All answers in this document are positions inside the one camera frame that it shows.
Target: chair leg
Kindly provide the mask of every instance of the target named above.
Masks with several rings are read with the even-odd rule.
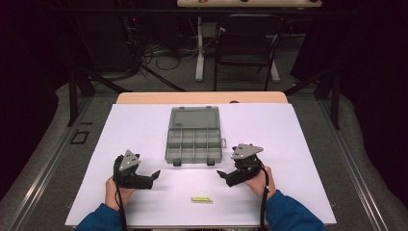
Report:
[[[272,69],[272,65],[270,64],[270,65],[268,66],[268,74],[267,74],[267,80],[265,81],[264,91],[267,91],[267,90],[268,90],[269,79],[272,78],[271,69]]]
[[[217,73],[218,73],[218,65],[217,65],[217,59],[214,64],[214,91],[217,91]]]

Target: gray carpet floor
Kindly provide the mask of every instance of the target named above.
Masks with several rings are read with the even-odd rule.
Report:
[[[276,65],[282,80],[279,84],[271,83],[269,90],[286,90],[296,81],[290,76],[290,71],[300,44],[301,39],[288,39],[281,42],[276,56]],[[172,67],[177,64],[177,61],[171,57],[162,56],[154,58],[149,67],[183,89],[212,91],[214,58],[211,49],[206,53],[204,80],[199,83],[194,80],[195,62],[195,57],[182,59],[174,69],[164,71],[159,67]],[[256,74],[256,69],[236,72],[235,69],[225,68],[221,72],[225,79],[244,73],[243,80],[251,76],[259,83],[251,85],[223,83],[223,86],[220,86],[221,90],[261,90],[265,78],[265,70]],[[133,91],[174,91],[152,75],[145,75],[143,71],[116,83]],[[66,127],[69,121],[67,86],[57,91],[60,104],[52,124],[27,166],[0,202],[0,230],[8,230],[10,227],[18,227],[21,230],[72,230],[71,227],[64,226],[69,205],[79,190],[93,148],[117,97],[116,93],[101,84],[94,83],[94,86],[97,94],[91,99],[86,99],[79,93],[80,102],[83,102],[81,114],[71,128]],[[289,101],[296,111],[319,176],[333,204],[338,223],[328,226],[327,230],[377,230],[375,225],[372,225],[361,195],[350,179],[344,164],[344,151],[339,145],[339,135],[344,138],[344,143],[351,152],[388,230],[408,230],[407,209],[388,191],[378,172],[370,164],[352,104],[346,98],[341,98],[339,118],[342,129],[333,132],[332,125],[327,121],[327,113],[322,109],[322,105],[326,105],[326,102],[316,101],[310,94],[312,91],[312,87],[303,90],[290,96]],[[86,143],[69,144],[77,129],[89,131]],[[59,154],[59,158],[54,163],[54,168],[46,168],[55,153]],[[25,210],[21,205],[27,204],[26,198],[29,197],[33,184],[39,180],[38,176],[44,173],[45,169],[48,169],[50,177],[43,182],[44,190],[38,192],[38,197],[32,206],[29,206],[30,209]]]

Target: table leg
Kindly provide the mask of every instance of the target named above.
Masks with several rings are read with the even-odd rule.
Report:
[[[204,51],[203,51],[203,31],[202,31],[202,20],[201,17],[198,17],[197,23],[197,40],[198,40],[198,58],[197,58],[197,69],[195,71],[195,81],[203,81],[203,72],[204,72]]]
[[[272,74],[272,82],[277,84],[280,82],[280,78],[279,78],[279,73],[278,73],[278,69],[276,68],[276,62],[273,61],[272,64],[272,68],[271,68],[271,74]]]

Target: black chair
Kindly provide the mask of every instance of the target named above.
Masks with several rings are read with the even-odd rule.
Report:
[[[217,91],[218,65],[263,66],[268,68],[264,90],[268,89],[276,44],[284,20],[271,14],[230,14],[216,26],[214,91]]]

